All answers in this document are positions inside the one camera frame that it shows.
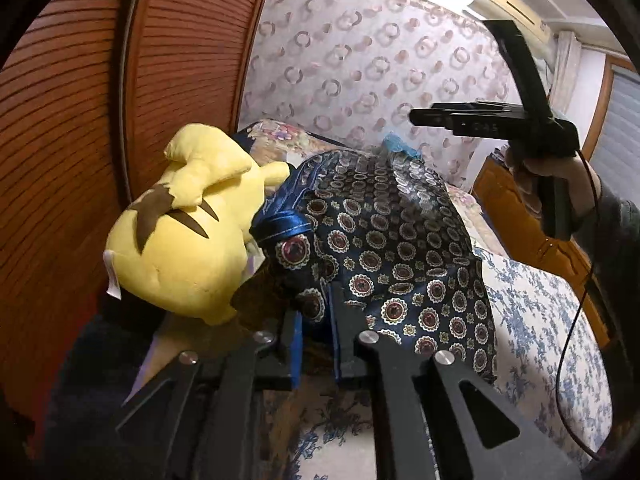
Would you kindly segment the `person's right hand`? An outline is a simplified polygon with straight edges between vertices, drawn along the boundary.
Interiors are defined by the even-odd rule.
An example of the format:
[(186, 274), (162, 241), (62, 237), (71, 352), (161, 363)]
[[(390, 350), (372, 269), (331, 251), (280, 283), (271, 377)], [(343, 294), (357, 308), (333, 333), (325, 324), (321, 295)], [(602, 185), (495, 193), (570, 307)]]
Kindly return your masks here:
[(597, 173), (588, 162), (583, 162), (578, 156), (524, 159), (518, 162), (512, 150), (508, 148), (506, 166), (512, 174), (525, 208), (538, 220), (542, 219), (542, 206), (535, 190), (536, 177), (554, 177), (567, 182), (574, 222), (579, 222), (590, 214), (602, 194), (602, 185)]

